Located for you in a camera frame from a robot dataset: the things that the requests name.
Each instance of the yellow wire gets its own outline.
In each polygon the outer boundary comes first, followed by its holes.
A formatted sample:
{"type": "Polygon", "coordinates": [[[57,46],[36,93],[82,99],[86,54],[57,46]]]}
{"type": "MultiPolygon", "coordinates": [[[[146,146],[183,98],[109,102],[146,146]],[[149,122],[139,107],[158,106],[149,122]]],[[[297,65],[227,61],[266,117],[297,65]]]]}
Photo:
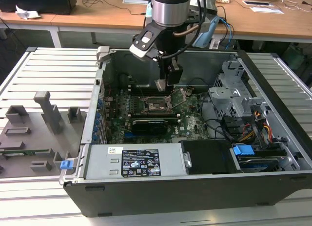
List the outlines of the yellow wire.
{"type": "Polygon", "coordinates": [[[249,137],[251,137],[252,135],[254,135],[254,131],[252,131],[250,134],[248,134],[246,137],[243,137],[241,140],[239,140],[240,142],[245,141],[246,139],[248,139],[249,137]]]}

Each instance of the motherboard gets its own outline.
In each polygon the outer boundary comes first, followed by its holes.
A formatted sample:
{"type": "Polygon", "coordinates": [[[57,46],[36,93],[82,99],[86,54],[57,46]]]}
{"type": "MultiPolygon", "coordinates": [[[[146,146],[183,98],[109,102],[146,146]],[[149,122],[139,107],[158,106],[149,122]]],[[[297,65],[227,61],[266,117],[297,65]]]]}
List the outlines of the motherboard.
{"type": "Polygon", "coordinates": [[[178,88],[168,96],[118,90],[105,102],[109,144],[178,143],[208,139],[200,115],[201,94],[178,88]]]}

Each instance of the power supply label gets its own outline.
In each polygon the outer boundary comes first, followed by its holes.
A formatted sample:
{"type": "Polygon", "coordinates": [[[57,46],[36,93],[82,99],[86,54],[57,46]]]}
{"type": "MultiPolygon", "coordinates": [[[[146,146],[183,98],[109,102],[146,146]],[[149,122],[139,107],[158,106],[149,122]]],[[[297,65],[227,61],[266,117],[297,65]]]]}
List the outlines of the power supply label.
{"type": "Polygon", "coordinates": [[[123,150],[121,175],[123,177],[161,176],[158,149],[123,150]]]}

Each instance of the barcode sticker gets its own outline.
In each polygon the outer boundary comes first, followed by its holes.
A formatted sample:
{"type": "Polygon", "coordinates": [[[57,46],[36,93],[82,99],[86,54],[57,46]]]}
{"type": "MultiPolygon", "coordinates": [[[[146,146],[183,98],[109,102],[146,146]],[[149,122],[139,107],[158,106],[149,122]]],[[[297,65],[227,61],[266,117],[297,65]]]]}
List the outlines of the barcode sticker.
{"type": "Polygon", "coordinates": [[[108,147],[107,153],[108,154],[121,154],[122,151],[123,151],[123,147],[113,147],[113,146],[110,146],[110,147],[108,147]]]}

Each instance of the wooden desk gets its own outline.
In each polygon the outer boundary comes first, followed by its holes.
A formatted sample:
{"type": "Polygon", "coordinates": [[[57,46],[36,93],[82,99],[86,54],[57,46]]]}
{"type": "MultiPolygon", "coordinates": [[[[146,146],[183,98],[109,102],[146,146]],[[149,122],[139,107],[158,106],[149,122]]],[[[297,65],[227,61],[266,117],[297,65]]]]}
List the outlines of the wooden desk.
{"type": "MultiPolygon", "coordinates": [[[[144,13],[146,10],[146,5],[123,4],[122,0],[105,1],[121,8],[128,8],[133,14],[144,13]]],[[[311,12],[290,10],[285,8],[282,2],[274,1],[272,3],[281,8],[283,15],[255,13],[251,9],[241,7],[235,1],[242,4],[242,0],[232,0],[229,4],[217,3],[224,6],[227,20],[234,26],[235,39],[312,43],[311,12]]],[[[310,6],[301,4],[303,0],[291,1],[297,1],[299,7],[312,11],[310,6]]],[[[222,8],[218,9],[218,14],[224,16],[222,8]]],[[[55,47],[61,47],[59,31],[90,32],[95,42],[97,32],[139,33],[144,20],[143,15],[130,15],[128,10],[111,6],[103,0],[89,8],[82,4],[82,0],[77,0],[77,5],[69,16],[43,14],[42,19],[27,21],[20,19],[14,13],[0,13],[0,16],[11,28],[48,30],[55,47]]],[[[0,23],[0,28],[5,28],[5,25],[0,23]]],[[[219,24],[213,40],[217,42],[222,39],[225,32],[224,25],[219,24]]]]}
{"type": "Polygon", "coordinates": [[[122,0],[99,0],[93,4],[82,4],[83,0],[77,0],[76,7],[71,15],[56,15],[52,20],[54,26],[79,26],[101,28],[142,29],[146,5],[123,4],[122,0]]]}
{"type": "MultiPolygon", "coordinates": [[[[225,8],[227,21],[234,26],[235,39],[262,40],[262,41],[289,41],[312,42],[312,10],[311,6],[301,4],[302,1],[312,3],[312,0],[291,0],[298,2],[302,9],[290,10],[281,1],[271,2],[280,8],[284,14],[256,13],[251,9],[241,7],[247,5],[242,0],[231,0],[231,3],[221,4],[225,8]]],[[[218,15],[224,17],[224,11],[218,8],[218,15]]],[[[221,39],[225,27],[219,24],[215,30],[214,38],[221,39]]]]}

